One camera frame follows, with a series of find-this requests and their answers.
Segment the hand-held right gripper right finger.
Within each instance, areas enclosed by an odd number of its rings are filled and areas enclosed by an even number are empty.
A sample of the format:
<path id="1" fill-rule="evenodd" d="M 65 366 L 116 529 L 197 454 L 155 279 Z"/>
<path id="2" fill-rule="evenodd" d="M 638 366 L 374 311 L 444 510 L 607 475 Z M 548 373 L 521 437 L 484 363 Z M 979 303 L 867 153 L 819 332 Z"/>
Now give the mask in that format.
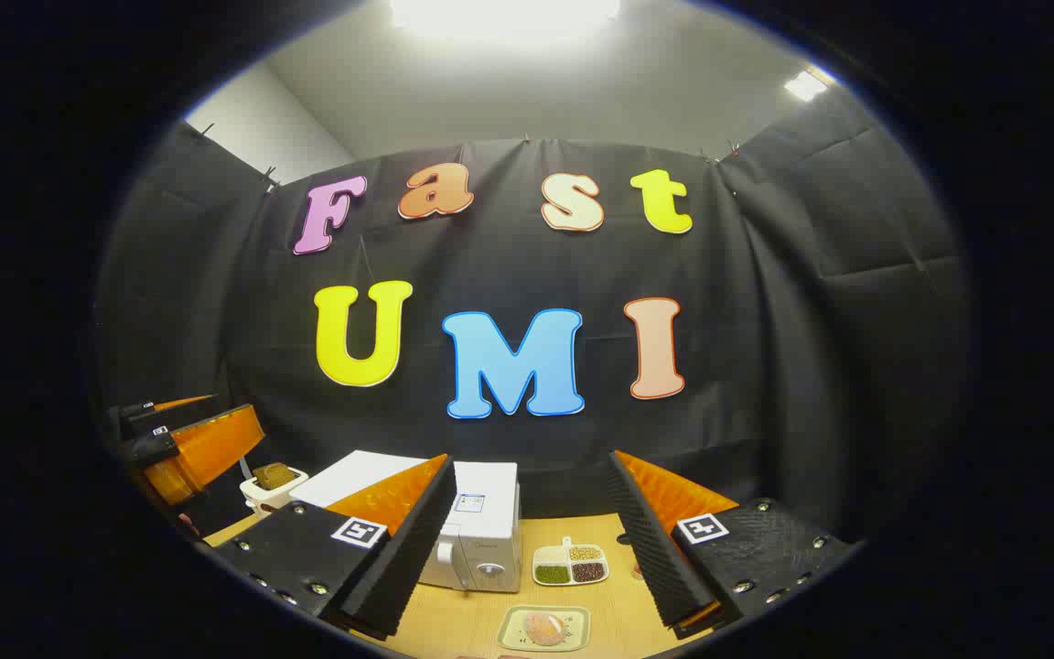
<path id="1" fill-rule="evenodd" d="M 858 549 L 774 498 L 737 503 L 619 450 L 608 493 L 661 624 L 678 638 L 778 608 Z"/>

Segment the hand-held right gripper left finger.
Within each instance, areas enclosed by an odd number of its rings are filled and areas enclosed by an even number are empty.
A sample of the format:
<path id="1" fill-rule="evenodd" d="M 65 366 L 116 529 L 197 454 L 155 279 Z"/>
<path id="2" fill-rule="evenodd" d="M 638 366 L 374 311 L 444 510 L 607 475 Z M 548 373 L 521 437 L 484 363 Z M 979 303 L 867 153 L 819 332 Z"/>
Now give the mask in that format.
<path id="1" fill-rule="evenodd" d="M 455 461 L 440 454 L 332 504 L 289 502 L 214 550 L 290 608 L 385 641 L 456 492 Z"/>

